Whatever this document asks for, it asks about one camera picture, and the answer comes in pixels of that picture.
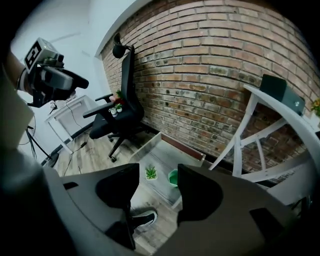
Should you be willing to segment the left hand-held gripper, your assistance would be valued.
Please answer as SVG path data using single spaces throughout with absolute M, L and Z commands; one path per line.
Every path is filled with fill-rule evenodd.
M 50 101 L 65 100 L 73 89 L 86 89 L 89 81 L 64 69 L 64 56 L 47 40 L 39 37 L 26 56 L 24 65 L 32 102 L 27 105 L 40 108 Z

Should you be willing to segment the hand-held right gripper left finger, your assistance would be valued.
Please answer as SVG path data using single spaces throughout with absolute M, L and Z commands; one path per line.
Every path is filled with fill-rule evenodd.
M 133 251 L 136 245 L 130 209 L 131 199 L 139 185 L 140 166 L 138 163 L 130 163 L 120 165 L 119 168 L 116 173 L 100 180 L 95 192 L 108 207 L 122 210 L 120 220 L 114 221 L 104 232 L 105 235 Z

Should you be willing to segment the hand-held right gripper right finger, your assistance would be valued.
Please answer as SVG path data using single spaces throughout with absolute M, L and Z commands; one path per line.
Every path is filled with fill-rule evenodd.
M 208 177 L 211 172 L 202 167 L 179 164 L 177 186 L 182 198 L 177 225 L 183 222 L 203 221 L 215 212 L 223 200 L 221 186 Z

